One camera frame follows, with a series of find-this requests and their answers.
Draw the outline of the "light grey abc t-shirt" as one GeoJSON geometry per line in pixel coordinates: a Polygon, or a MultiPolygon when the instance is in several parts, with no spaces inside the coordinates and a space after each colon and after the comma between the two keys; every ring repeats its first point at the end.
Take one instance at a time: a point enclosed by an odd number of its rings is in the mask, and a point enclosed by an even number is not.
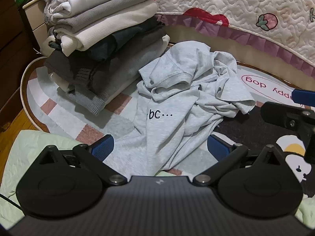
{"type": "Polygon", "coordinates": [[[139,73],[134,130],[115,141],[104,161],[127,178],[173,168],[225,117],[255,106],[235,58],[199,41],[175,44],[139,73]]]}

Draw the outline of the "grey knit folded sweater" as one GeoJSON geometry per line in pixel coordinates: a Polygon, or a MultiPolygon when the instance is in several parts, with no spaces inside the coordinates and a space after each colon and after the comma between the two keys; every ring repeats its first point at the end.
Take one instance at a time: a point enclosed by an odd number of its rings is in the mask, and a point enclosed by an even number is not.
{"type": "Polygon", "coordinates": [[[52,19],[50,17],[47,23],[52,26],[57,25],[75,33],[97,20],[144,1],[147,0],[110,0],[70,18],[52,19]]]}

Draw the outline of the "grey cream folded garment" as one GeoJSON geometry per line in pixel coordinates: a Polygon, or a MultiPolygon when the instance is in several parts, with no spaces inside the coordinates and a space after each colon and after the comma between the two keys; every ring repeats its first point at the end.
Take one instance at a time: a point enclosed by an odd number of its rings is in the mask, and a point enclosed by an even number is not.
{"type": "Polygon", "coordinates": [[[109,65],[92,75],[89,85],[72,84],[57,73],[53,73],[51,79],[69,99],[98,116],[111,100],[139,77],[139,69],[164,53],[170,37],[164,35],[152,44],[148,43],[157,36],[156,32],[140,38],[136,44],[128,45],[109,65]]]}

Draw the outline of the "light green quilted mat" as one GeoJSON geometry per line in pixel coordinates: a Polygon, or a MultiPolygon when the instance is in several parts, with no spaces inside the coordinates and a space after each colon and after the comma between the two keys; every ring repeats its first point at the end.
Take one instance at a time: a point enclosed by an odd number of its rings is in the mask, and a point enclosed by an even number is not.
{"type": "Polygon", "coordinates": [[[42,131],[22,130],[15,139],[8,155],[1,182],[1,194],[20,205],[16,197],[17,184],[40,152],[48,145],[60,150],[70,150],[80,144],[59,135],[42,131]]]}

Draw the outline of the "black folded garment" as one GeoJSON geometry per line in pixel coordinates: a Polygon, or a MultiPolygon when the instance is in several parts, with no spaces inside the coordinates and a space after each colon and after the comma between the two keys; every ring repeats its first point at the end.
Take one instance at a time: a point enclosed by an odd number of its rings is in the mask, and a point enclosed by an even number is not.
{"type": "Polygon", "coordinates": [[[68,59],[71,63],[104,63],[135,38],[146,37],[156,31],[162,31],[162,35],[164,35],[164,24],[156,17],[151,17],[138,25],[110,34],[86,51],[75,50],[69,56],[64,55],[61,40],[56,37],[54,41],[48,42],[50,50],[45,56],[54,55],[59,59],[68,59]]]}

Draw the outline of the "beige bed frame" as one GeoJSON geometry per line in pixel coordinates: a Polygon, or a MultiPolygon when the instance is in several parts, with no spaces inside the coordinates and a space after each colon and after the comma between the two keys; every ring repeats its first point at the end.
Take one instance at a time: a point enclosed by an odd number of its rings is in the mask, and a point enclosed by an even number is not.
{"type": "Polygon", "coordinates": [[[240,62],[271,73],[302,89],[314,90],[314,78],[307,76],[281,58],[260,51],[250,45],[242,45],[231,39],[207,36],[197,32],[194,28],[181,25],[166,26],[166,32],[172,42],[190,40],[204,42],[211,47],[212,51],[231,53],[240,62]]]}

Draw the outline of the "cream folded sweatshirt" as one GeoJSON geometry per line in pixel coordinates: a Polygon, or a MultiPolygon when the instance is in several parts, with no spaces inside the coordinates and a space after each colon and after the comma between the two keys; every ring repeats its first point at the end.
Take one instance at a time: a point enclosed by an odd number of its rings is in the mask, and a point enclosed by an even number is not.
{"type": "Polygon", "coordinates": [[[154,16],[157,10],[157,3],[154,0],[147,0],[97,20],[75,33],[65,28],[55,28],[55,32],[57,38],[61,40],[62,52],[65,56],[69,56],[75,50],[86,51],[116,31],[146,21],[154,16]]]}

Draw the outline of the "cream bedside drawer cabinet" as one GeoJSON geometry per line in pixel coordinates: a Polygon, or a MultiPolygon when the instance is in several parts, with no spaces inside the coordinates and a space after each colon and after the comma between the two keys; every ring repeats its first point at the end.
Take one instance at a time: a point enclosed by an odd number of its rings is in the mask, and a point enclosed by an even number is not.
{"type": "Polygon", "coordinates": [[[44,22],[44,8],[46,3],[43,0],[32,0],[22,7],[25,12],[26,25],[30,32],[33,48],[40,51],[44,41],[48,38],[49,27],[44,22]]]}

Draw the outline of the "white quilted bear bedspread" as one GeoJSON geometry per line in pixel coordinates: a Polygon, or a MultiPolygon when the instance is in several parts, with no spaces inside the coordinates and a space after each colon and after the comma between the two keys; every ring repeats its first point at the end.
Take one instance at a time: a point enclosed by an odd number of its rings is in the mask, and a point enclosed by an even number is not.
{"type": "Polygon", "coordinates": [[[314,76],[314,0],[156,0],[166,25],[250,45],[314,76]]]}

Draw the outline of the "dark grey folded sweater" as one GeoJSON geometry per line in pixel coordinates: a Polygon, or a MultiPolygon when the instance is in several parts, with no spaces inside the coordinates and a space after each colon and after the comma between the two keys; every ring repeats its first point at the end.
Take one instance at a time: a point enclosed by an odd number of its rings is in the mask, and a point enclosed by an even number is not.
{"type": "Polygon", "coordinates": [[[162,31],[156,31],[146,37],[137,37],[104,63],[71,63],[68,59],[59,59],[57,56],[52,55],[45,60],[44,65],[70,84],[87,86],[90,84],[93,73],[98,69],[107,67],[112,58],[122,54],[123,51],[130,51],[132,48],[135,48],[137,51],[142,50],[155,41],[160,40],[164,35],[162,35],[162,31]]]}

